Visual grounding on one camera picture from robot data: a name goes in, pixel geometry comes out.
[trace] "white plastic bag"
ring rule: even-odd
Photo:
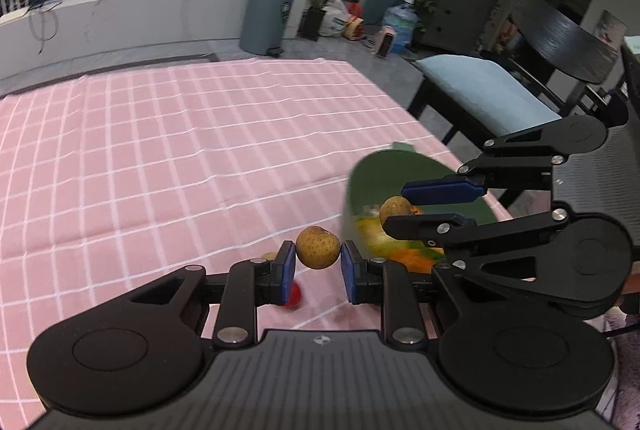
[[[321,36],[340,36],[349,22],[349,11],[341,0],[335,0],[324,8],[326,13],[319,33]]]

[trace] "tablecloth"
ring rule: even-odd
[[[350,169],[394,141],[460,165],[351,65],[322,59],[84,76],[6,97],[0,133],[4,430],[43,410],[25,360],[50,325],[187,263],[221,273],[308,225],[336,232]],[[261,307],[260,328],[379,327],[347,303],[339,266],[298,264],[296,279],[302,307]]]

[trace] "green basket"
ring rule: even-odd
[[[410,147],[394,144],[395,147]],[[373,254],[360,236],[355,220],[364,213],[364,208],[381,205],[392,196],[400,195],[402,187],[409,181],[437,179],[451,174],[451,169],[442,163],[408,150],[388,149],[373,152],[362,158],[351,171],[342,212],[342,240],[353,241],[363,259]],[[473,203],[450,205],[415,205],[425,213],[459,213],[472,217],[479,225],[496,222],[494,213],[484,198]]]

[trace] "black wooden chair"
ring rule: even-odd
[[[618,51],[582,29],[543,0],[518,0],[511,19],[529,45],[555,69],[577,83],[566,100],[537,80],[513,58],[495,62],[459,55],[436,55],[415,62],[424,78],[408,112],[415,118],[427,106],[452,124],[444,137],[449,143],[460,131],[476,147],[498,136],[537,127],[568,116],[576,107],[590,113],[582,103],[588,96],[606,105],[590,85],[601,85],[617,58]],[[510,71],[527,80],[527,87]],[[545,96],[552,111],[536,96]],[[517,197],[507,191],[500,202],[508,206]]]

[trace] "trash can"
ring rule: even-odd
[[[244,13],[240,49],[257,55],[279,55],[292,2],[249,0]]]

